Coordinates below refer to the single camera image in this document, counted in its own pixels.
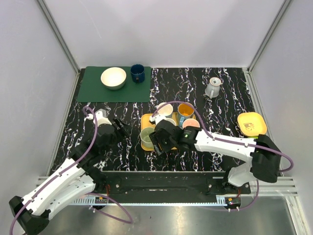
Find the light green mug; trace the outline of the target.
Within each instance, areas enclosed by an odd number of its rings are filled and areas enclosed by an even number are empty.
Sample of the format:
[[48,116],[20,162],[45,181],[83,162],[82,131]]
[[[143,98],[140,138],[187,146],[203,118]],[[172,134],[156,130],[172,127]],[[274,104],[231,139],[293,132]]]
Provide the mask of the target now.
[[141,143],[145,149],[153,149],[153,144],[149,137],[149,135],[153,132],[154,132],[153,127],[146,127],[140,132]]

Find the light blue footed mug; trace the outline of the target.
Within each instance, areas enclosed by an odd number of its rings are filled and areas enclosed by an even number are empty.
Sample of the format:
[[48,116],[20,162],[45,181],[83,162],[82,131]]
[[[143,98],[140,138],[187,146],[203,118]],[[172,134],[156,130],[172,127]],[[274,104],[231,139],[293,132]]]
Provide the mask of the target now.
[[205,95],[209,99],[216,98],[219,95],[222,84],[223,82],[220,78],[217,78],[217,77],[210,78],[209,83],[205,89]]

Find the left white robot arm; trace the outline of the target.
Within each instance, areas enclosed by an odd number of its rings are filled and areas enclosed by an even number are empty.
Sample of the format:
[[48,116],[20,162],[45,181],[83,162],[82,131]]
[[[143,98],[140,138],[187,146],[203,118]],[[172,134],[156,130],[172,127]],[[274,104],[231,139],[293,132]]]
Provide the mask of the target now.
[[130,136],[130,126],[118,118],[97,117],[95,131],[83,138],[61,166],[31,193],[9,201],[13,224],[27,235],[38,235],[64,207],[79,197],[109,192],[108,176],[95,164],[115,144]]

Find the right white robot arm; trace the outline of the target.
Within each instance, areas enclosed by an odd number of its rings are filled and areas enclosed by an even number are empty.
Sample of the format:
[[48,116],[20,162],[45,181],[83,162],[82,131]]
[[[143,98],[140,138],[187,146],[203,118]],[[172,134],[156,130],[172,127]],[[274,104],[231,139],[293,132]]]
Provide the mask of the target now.
[[240,166],[228,169],[222,179],[209,183],[209,194],[235,194],[246,183],[254,180],[276,183],[279,176],[280,151],[266,135],[256,139],[236,138],[193,126],[182,129],[161,120],[149,137],[158,155],[176,148],[218,153],[243,161]]

